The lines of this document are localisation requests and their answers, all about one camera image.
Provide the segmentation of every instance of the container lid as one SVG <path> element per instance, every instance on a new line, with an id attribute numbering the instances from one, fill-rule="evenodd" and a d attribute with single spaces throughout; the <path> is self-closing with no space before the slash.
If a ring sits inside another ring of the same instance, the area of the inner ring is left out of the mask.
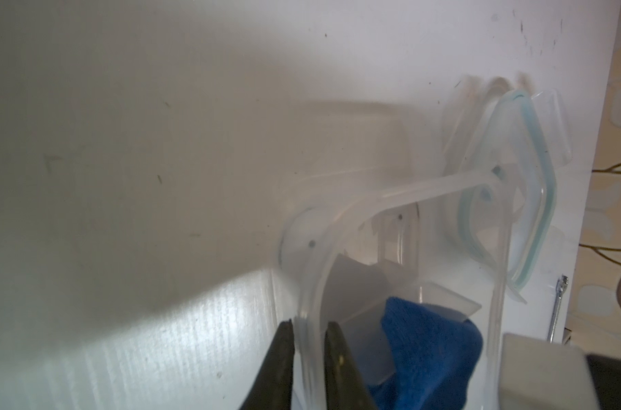
<path id="1" fill-rule="evenodd" d="M 515 299 L 524 301 L 519 291 L 529 280 L 554 211 L 554 168 L 571 158 L 561 99 L 555 91 L 530 98 L 500 78 L 478 93 L 469 86 L 457 99 L 460 106 L 452 104 L 444 117 L 445 173 L 489 169 L 507 184 L 514 202 L 507 285 Z M 486 251 L 486 242 L 494 238 L 481 218 L 471 217 L 471 210 L 487 200 L 486 192 L 474 190 L 455 200 L 460 211 L 452 237 L 474 258 L 495 266 L 498 262 Z"/>

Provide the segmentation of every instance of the white wall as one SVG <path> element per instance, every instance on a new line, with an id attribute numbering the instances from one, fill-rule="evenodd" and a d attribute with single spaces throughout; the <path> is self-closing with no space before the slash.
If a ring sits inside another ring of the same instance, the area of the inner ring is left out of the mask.
<path id="1" fill-rule="evenodd" d="M 0 0 L 0 409 L 239 406 L 286 187 L 430 163 L 464 73 L 562 90 L 571 270 L 618 6 Z"/>

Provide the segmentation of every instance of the blue cloth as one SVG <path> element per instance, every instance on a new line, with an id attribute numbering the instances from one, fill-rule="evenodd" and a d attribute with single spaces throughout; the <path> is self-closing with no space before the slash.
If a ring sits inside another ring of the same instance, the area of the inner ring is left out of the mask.
<path id="1" fill-rule="evenodd" d="M 396 373 L 370 393 L 380 410 L 460 410 L 483 340 L 476 326 L 389 298 L 381 319 Z"/>

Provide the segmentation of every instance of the clear plastic container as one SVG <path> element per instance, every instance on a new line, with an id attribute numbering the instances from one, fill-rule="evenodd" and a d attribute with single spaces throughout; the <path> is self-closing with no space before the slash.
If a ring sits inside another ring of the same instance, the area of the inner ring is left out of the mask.
<path id="1" fill-rule="evenodd" d="M 277 313 L 294 317 L 295 402 L 302 408 L 325 408 L 329 321 L 341 325 L 366 383 L 394 373 L 380 326 L 391 296 L 472 320 L 484 354 L 466 408 L 496 408 L 507 280 L 522 300 L 552 215 L 554 168 L 569 161 L 569 140 L 558 93 L 537 94 L 534 109 L 504 79 L 482 90 L 465 85 L 445 111 L 445 176 L 367 169 L 323 176 L 285 226 L 282 276 L 273 286 L 284 289 L 275 292 Z"/>
<path id="2" fill-rule="evenodd" d="M 279 256 L 290 300 L 298 300 L 295 393 L 302 407 L 325 406 L 322 346 L 328 321 L 341 324 L 366 382 L 377 384 L 392 374 L 379 323 L 390 296 L 427 304 L 452 319 L 470 317 L 482 332 L 485 354 L 470 382 L 469 407 L 494 406 L 506 265 L 481 265 L 450 242 L 446 229 L 457 217 L 445 211 L 447 198 L 471 189 L 489 198 L 471 212 L 495 230 L 497 241 L 486 251 L 504 261 L 511 202 L 505 183 L 491 171 L 324 198 L 290 221 Z"/>

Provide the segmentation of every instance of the patterned wallpaper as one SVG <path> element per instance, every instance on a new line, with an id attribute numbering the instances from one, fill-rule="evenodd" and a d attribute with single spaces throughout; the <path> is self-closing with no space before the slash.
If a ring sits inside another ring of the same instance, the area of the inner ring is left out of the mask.
<path id="1" fill-rule="evenodd" d="M 566 328 L 572 344 L 621 358 L 621 12 Z"/>

